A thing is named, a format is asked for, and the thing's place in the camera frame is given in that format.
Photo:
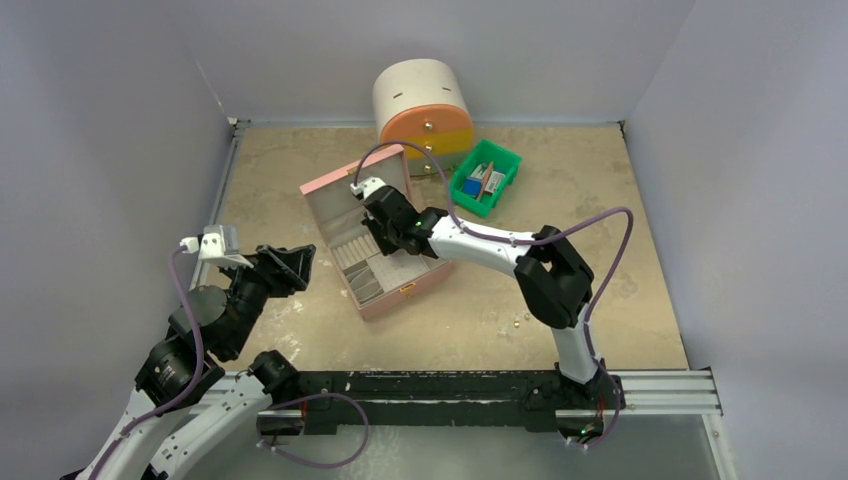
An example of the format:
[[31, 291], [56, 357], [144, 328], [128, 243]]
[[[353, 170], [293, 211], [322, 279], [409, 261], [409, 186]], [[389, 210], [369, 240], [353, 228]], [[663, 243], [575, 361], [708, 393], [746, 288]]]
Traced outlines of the green plastic bin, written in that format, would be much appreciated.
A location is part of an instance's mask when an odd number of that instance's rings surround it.
[[452, 176], [453, 203], [478, 217], [488, 217], [515, 180], [521, 163], [518, 154], [481, 140]]

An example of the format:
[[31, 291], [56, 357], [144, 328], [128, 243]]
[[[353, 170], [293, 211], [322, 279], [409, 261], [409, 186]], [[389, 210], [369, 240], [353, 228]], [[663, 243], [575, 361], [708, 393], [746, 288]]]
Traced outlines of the cream orange drawer cabinet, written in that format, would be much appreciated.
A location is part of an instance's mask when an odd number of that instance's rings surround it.
[[461, 164], [473, 148], [473, 122], [457, 78], [439, 60], [387, 67], [373, 84], [372, 104], [381, 142], [414, 143], [445, 170]]

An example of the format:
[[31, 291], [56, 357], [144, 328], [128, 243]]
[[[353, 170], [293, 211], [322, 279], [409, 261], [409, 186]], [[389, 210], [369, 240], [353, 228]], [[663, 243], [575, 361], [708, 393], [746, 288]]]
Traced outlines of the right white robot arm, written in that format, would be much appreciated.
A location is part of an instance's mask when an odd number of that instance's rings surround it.
[[362, 220], [384, 255], [398, 250], [432, 259], [467, 261], [516, 281], [529, 313], [548, 326], [558, 353], [564, 399], [584, 407], [601, 391], [603, 360], [589, 320], [602, 292], [594, 273], [564, 232], [546, 225], [536, 233], [485, 227], [449, 210], [417, 211], [397, 188], [376, 177], [350, 187]]

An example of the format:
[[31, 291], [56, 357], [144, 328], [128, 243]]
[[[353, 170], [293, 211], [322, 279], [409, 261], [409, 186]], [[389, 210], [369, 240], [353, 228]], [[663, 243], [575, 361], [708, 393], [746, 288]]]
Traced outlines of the blue box in bin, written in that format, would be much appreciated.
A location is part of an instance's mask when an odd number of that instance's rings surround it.
[[483, 191], [482, 181], [476, 178], [466, 178], [463, 182], [462, 192], [471, 198], [477, 198]]

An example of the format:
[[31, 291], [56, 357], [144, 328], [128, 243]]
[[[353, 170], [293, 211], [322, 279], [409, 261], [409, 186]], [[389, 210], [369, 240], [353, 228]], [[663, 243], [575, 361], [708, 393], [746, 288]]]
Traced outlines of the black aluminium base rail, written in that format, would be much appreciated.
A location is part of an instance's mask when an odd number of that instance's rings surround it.
[[303, 371], [302, 405], [257, 413], [266, 435], [333, 435], [341, 426], [520, 427], [590, 443], [625, 416], [721, 413], [708, 371], [612, 371], [596, 392], [555, 369]]

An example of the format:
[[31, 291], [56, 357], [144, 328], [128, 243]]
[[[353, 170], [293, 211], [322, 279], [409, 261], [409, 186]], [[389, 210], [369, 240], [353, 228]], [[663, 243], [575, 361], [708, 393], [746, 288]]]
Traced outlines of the pink jewelry box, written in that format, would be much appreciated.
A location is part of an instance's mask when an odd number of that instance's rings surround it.
[[345, 293], [361, 317], [371, 320], [434, 289], [452, 273], [452, 264], [403, 250], [383, 255], [362, 224], [365, 209], [351, 193], [354, 180], [365, 186], [384, 181], [411, 201], [418, 194], [411, 184], [404, 148], [395, 145], [369, 155], [363, 164], [354, 161], [300, 186]]

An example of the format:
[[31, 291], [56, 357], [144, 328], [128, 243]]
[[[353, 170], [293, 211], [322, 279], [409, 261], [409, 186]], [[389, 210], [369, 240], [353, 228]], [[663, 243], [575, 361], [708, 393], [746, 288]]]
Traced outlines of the red white small box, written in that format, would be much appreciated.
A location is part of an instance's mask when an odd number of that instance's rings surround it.
[[493, 171], [489, 174], [483, 192], [488, 195], [494, 195], [501, 187], [506, 175], [499, 171]]

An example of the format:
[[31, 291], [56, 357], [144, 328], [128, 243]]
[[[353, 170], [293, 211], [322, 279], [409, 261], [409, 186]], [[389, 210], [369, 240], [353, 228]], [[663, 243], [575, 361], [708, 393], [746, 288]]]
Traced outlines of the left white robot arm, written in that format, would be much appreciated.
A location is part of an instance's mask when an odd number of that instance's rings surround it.
[[212, 258], [229, 286], [178, 291], [180, 305], [135, 376], [120, 421], [95, 459], [69, 478], [182, 479], [249, 416], [292, 405], [299, 373], [281, 353], [267, 351], [244, 382], [189, 415], [224, 377], [220, 364], [239, 357], [267, 301], [307, 289], [315, 254], [312, 244], [260, 245], [239, 259]]

